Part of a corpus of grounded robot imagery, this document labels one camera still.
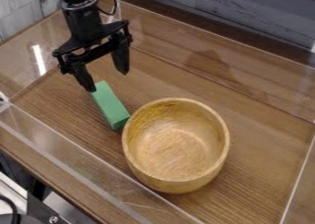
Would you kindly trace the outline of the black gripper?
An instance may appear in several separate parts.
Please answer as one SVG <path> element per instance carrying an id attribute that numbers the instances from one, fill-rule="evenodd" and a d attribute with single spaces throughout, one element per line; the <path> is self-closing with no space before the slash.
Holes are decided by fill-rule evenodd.
<path id="1" fill-rule="evenodd" d="M 103 24 L 99 0 L 86 0 L 80 4 L 63 2 L 62 9 L 71 31 L 71 38 L 54 51 L 62 68 L 70 68 L 70 74 L 88 92 L 95 92 L 95 82 L 86 64 L 108 53 L 116 70 L 127 75 L 130 72 L 130 46 L 132 35 L 130 21 L 119 20 Z"/>

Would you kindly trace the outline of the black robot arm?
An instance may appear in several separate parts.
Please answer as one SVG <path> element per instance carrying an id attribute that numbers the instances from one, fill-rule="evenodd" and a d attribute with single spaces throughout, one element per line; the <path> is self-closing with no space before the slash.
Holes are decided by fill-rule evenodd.
<path id="1" fill-rule="evenodd" d="M 130 47 L 134 41 L 130 21 L 122 19 L 103 23 L 102 14 L 114 16 L 114 8 L 106 12 L 99 0 L 62 0 L 62 11 L 71 32 L 70 39 L 54 50 L 52 56 L 63 74 L 71 74 L 88 92 L 96 91 L 95 82 L 87 71 L 87 64 L 111 54 L 115 68 L 123 74 L 130 72 Z"/>

